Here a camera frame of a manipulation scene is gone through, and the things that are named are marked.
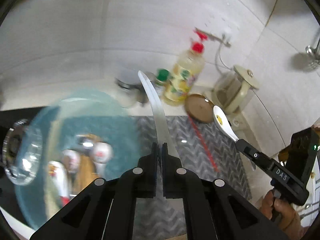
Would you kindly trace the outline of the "person right hand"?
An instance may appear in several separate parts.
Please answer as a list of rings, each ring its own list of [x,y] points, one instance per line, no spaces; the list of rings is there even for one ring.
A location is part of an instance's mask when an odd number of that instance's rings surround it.
[[[273,210],[282,215],[278,228],[286,233],[289,239],[301,239],[304,236],[308,228],[301,226],[299,214],[288,202],[274,198],[273,192],[270,190],[263,198],[259,211],[271,219]]]

